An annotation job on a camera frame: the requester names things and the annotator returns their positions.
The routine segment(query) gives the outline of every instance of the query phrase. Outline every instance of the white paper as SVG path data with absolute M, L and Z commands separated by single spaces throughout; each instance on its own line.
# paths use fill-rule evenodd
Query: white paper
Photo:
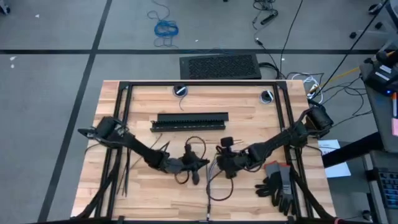
M 319 149 L 322 151 L 322 155 L 328 154 L 329 152 L 333 152 L 334 150 L 340 148 L 337 140 L 319 140 L 318 145 Z M 351 175 L 346 162 L 326 168 L 325 172 L 328 178 L 347 177 Z

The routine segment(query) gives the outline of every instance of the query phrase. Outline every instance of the coiled blue cable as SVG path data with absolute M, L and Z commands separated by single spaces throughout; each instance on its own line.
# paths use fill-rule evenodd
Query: coiled blue cable
M 157 11 L 155 11 L 155 10 L 149 11 L 147 13 L 147 17 L 149 19 L 157 19 L 157 23 L 156 23 L 154 32 L 158 38 L 156 38 L 154 40 L 154 46 L 155 47 L 165 46 L 165 47 L 178 48 L 176 45 L 173 44 L 173 37 L 178 35 L 177 22 L 166 20 L 170 15 L 170 9 L 163 4 L 155 2 L 155 0 L 152 0 L 152 2 L 158 6 L 162 6 L 167 9 L 167 15 L 162 19 L 159 17 Z

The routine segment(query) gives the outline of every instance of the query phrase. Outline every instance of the grey floor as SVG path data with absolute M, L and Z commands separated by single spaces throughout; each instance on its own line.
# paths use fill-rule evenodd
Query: grey floor
M 258 49 L 253 42 L 251 21 L 257 11 L 252 8 L 252 1 L 158 1 L 169 6 L 169 19 L 177 21 L 180 33 L 174 44 L 180 49 Z M 276 0 L 274 7 L 279 16 L 256 35 L 267 48 L 283 47 L 299 2 Z M 367 9 L 376 2 L 304 0 L 286 49 L 349 49 L 354 40 L 349 39 L 348 34 L 366 26 L 371 20 Z M 0 17 L 0 223 L 27 223 L 38 219 L 105 4 L 106 0 L 9 1 L 11 14 Z M 153 45 L 155 21 L 146 18 L 150 10 L 165 14 L 163 8 L 150 1 L 114 0 L 99 49 L 157 49 Z M 375 22 L 383 20 L 383 16 L 384 13 Z M 364 35 L 355 49 L 378 49 L 383 43 L 382 39 Z M 49 51 L 30 54 L 38 51 L 28 50 Z M 51 50 L 87 51 L 74 55 Z M 182 56 L 187 55 L 97 55 L 74 130 L 92 124 L 103 80 L 179 79 L 178 59 Z M 357 67 L 370 56 L 349 55 L 337 73 Z M 279 61 L 280 55 L 273 57 Z M 325 72 L 323 80 L 326 80 L 343 57 L 328 51 L 284 54 L 283 73 Z M 257 58 L 259 62 L 271 61 L 266 54 L 258 54 Z M 357 76 L 358 73 L 352 74 L 330 86 Z M 262 77 L 273 79 L 274 73 L 264 69 Z M 355 86 L 363 84 L 358 81 Z M 331 94 L 333 91 L 326 93 L 325 99 Z M 351 116 L 360 104 L 358 96 L 340 93 L 325 106 L 338 122 Z M 365 97 L 362 111 L 367 110 L 369 103 Z M 325 139 L 350 142 L 375 130 L 370 114 L 333 128 Z M 86 144 L 87 140 L 74 131 L 49 220 L 70 215 Z M 332 189 L 332 193 L 336 205 L 351 200 L 341 196 L 338 190 Z M 352 207 L 337 207 L 337 212 L 342 218 L 358 214 Z

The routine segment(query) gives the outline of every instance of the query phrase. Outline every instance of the work glove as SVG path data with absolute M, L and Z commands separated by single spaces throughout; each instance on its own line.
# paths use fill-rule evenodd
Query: work glove
M 276 202 L 279 204 L 279 212 L 287 216 L 290 207 L 292 207 L 292 215 L 295 215 L 292 195 L 292 185 L 290 184 L 290 166 L 284 164 L 279 166 L 280 177 L 282 179 L 282 187 L 278 189 Z
M 282 180 L 279 172 L 279 164 L 277 161 L 271 162 L 270 164 L 265 165 L 267 178 L 265 178 L 262 182 L 264 184 L 255 185 L 256 194 L 259 197 L 272 197 L 272 204 L 274 206 L 278 205 L 276 193 L 279 188 L 282 186 Z

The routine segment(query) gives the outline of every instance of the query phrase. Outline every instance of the black aluminum frame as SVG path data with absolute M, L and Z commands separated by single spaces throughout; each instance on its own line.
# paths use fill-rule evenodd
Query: black aluminum frame
M 134 86 L 165 86 L 165 85 L 177 85 L 177 84 L 184 84 L 187 86 L 271 86 L 274 95 L 275 95 L 275 104 L 277 108 L 277 114 L 278 114 L 278 119 L 279 119 L 279 124 L 280 124 L 280 130 L 282 131 L 285 128 L 285 122 L 284 122 L 284 117 L 283 117 L 283 112 L 282 112 L 282 104 L 280 102 L 280 96 L 279 96 L 279 89 L 282 90 L 284 94 L 284 100 L 285 100 L 285 105 L 286 105 L 286 110 L 287 110 L 287 115 L 289 118 L 289 123 L 290 125 L 293 124 L 294 119 L 293 119 L 293 113 L 292 113 L 292 107 L 290 105 L 290 98 L 289 98 L 289 93 L 287 90 L 287 84 L 286 81 L 255 81 L 255 82 L 245 82 L 245 81 L 239 81 L 239 82 L 234 82 L 234 81 L 164 81 L 164 82 L 159 82 L 159 81 L 148 81 L 148 82 L 119 82 L 119 88 L 118 88 L 118 95 L 116 97 L 116 104 L 115 104 L 115 109 L 114 109 L 114 114 L 113 116 L 115 118 L 118 118 L 119 116 L 119 108 L 121 106 L 121 98 L 123 91 L 127 89 L 127 97 L 126 97 L 126 102 L 124 106 L 124 112 L 123 112 L 123 123 L 127 124 L 127 118 L 128 118 L 128 113 L 129 113 L 129 108 L 131 104 L 131 95 L 132 95 L 132 88 Z M 120 162 L 121 162 L 121 151 L 118 150 L 116 154 L 116 159 L 114 164 L 120 167 Z M 292 158 L 290 155 L 290 146 L 285 146 L 284 147 L 285 151 L 285 159 L 286 163 L 288 165 L 293 166 L 292 163 Z M 303 181 L 307 184 L 307 181 L 305 179 L 305 171 L 303 167 L 303 162 L 301 155 L 299 153 L 299 149 L 295 149 L 296 153 L 296 160 L 297 160 L 297 167 L 299 174 Z M 105 155 L 105 161 L 104 161 L 104 168 L 103 168 L 103 173 L 101 176 L 101 184 L 105 181 L 110 163 L 111 163 L 111 154 L 112 154 L 112 149 L 107 149 L 106 155 Z M 113 214 L 113 207 L 114 207 L 114 200 L 116 198 L 116 186 L 117 186 L 117 181 L 118 181 L 118 174 L 114 176 L 114 179 L 112 181 L 112 186 L 111 186 L 111 193 L 109 194 L 109 200 L 108 200 L 108 209 L 106 212 L 106 217 L 112 218 Z M 299 198 L 297 195 L 297 188 L 294 180 L 291 181 L 292 183 L 292 194 L 294 197 L 294 209 L 296 211 L 296 216 L 301 217 L 301 210 L 300 210 L 300 203 L 299 203 Z M 306 205 L 306 210 L 307 210 L 307 215 L 309 218 L 313 218 L 313 212 L 312 208 L 308 202 L 308 200 L 305 201 Z M 101 216 L 101 210 L 103 206 L 103 198 L 99 201 L 97 208 L 95 210 L 95 218 L 99 218 Z M 198 222 L 198 221 L 144 221 L 144 220 L 125 220 L 123 223 L 154 223 L 154 224 L 168 224 L 168 223 L 193 223 L 193 222 Z M 212 223 L 236 223 L 235 221 L 209 221 Z M 257 224 L 257 223 L 271 223 L 271 224 L 282 224 L 282 223 L 287 223 L 287 221 L 245 221 L 244 223 L 250 223 L 250 224 Z

